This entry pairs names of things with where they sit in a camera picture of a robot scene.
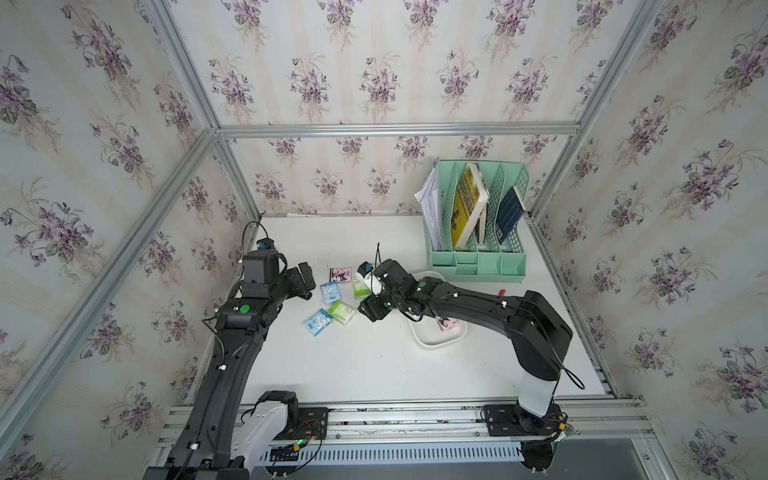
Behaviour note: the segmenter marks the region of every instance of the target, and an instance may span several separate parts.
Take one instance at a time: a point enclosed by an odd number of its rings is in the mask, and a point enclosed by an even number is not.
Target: black cable
[[[240,240],[240,250],[243,252],[243,255],[245,254],[245,232],[248,230],[248,227],[256,223],[259,227],[264,230],[264,234],[266,235],[266,238],[270,238],[270,233],[266,231],[266,228],[264,228],[264,225],[261,224],[260,220],[251,220],[250,222],[245,224],[245,227],[243,227],[243,238]]]

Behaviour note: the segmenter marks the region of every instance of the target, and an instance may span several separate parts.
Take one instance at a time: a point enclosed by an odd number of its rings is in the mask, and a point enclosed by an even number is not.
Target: desk organizer compartment
[[[528,191],[528,170],[524,164],[494,161],[474,162],[480,168],[488,187],[488,215],[485,219],[485,243],[478,244],[475,233],[461,250],[437,251],[424,225],[424,239],[429,270],[440,273],[452,282],[522,282],[525,278],[525,252],[517,227],[502,245],[496,240],[498,205],[512,187],[524,197]],[[451,238],[451,213],[458,180],[467,161],[438,162],[442,202],[442,238]]]

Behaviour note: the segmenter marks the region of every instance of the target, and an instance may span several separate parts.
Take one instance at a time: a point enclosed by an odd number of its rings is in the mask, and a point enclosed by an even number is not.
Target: metal profile bar
[[[416,135],[576,134],[576,121],[523,121],[434,124],[224,125],[223,138],[397,137]]]
[[[189,92],[192,106],[197,111],[197,117],[205,123],[206,128],[216,128],[219,121],[216,112],[205,93],[203,82],[197,76],[187,46],[181,37],[170,6],[164,0],[144,0],[152,23],[157,29],[165,45],[170,62],[179,77],[179,81]]]
[[[649,480],[677,480],[672,463],[658,439],[632,439],[632,445]]]
[[[243,175],[243,171],[240,169],[240,165],[235,159],[234,152],[232,152],[232,147],[230,146],[229,141],[224,140],[217,135],[217,141],[214,144],[214,148],[216,149],[216,153],[219,156],[224,170],[230,177],[230,181],[232,182],[235,191],[243,201],[246,214],[252,220],[260,220],[261,212],[259,212],[259,206],[257,205],[256,200],[253,198],[253,195],[248,188],[245,175]]]
[[[588,138],[598,115],[611,103],[611,95],[632,62],[635,51],[642,46],[647,30],[653,28],[654,19],[661,3],[661,0],[641,0],[635,9],[604,73],[594,87],[592,96],[589,97],[587,106],[581,113],[579,118],[581,131],[576,133],[573,141],[562,152],[552,168],[552,172],[541,186],[541,192],[536,197],[531,209],[533,218],[538,218],[544,212],[549,200],[562,181],[565,171],[575,158],[576,152]]]
[[[203,162],[214,142],[213,129],[206,129],[178,164],[161,192],[153,199],[112,255],[88,291],[80,298],[54,337],[42,350],[14,392],[0,407],[0,458],[10,455],[26,425],[48,398],[69,360],[82,347],[93,325],[133,271],[139,256],[157,228],[178,202],[181,191]]]
[[[579,310],[575,300],[569,293],[568,287],[565,285],[565,282],[560,276],[558,266],[554,261],[552,252],[549,250],[549,245],[547,245],[546,240],[544,240],[544,237],[541,235],[541,231],[538,229],[538,225],[527,214],[525,214],[523,218],[525,218],[528,229],[531,231],[534,242],[536,242],[536,248],[538,248],[538,251],[541,252],[541,258],[544,259],[544,264],[547,266],[547,270],[549,271],[549,274],[552,277],[558,292],[560,293],[560,298],[563,300],[565,309],[568,311],[568,315],[570,315],[571,319],[574,321],[576,332],[581,338],[581,343],[584,344],[584,348],[587,350],[587,355],[589,355],[589,358],[592,359],[592,362],[595,362],[600,366],[600,369],[605,376],[605,383],[608,384],[611,392],[616,396],[621,396],[621,392],[617,387],[616,380],[614,380],[613,375],[611,375],[611,371],[605,362],[603,354],[600,353],[600,349],[598,348],[597,343],[594,341],[594,337],[589,333],[589,325],[584,320],[584,316],[581,314],[581,310]]]

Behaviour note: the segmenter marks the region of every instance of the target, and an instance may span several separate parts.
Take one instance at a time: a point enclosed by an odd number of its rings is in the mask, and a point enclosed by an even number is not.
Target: green tissue pack
[[[355,316],[355,309],[341,300],[337,300],[336,303],[328,309],[328,314],[331,315],[335,321],[342,325],[346,325],[352,317]]]

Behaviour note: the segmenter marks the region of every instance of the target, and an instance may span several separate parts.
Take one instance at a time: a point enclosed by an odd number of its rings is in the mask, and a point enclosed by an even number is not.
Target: ventilation grille
[[[258,465],[272,465],[272,448]],[[277,466],[301,465],[315,454],[317,447],[299,451],[298,462],[278,462]],[[406,463],[521,462],[520,442],[389,443],[384,445],[323,445],[313,465],[389,465]]]

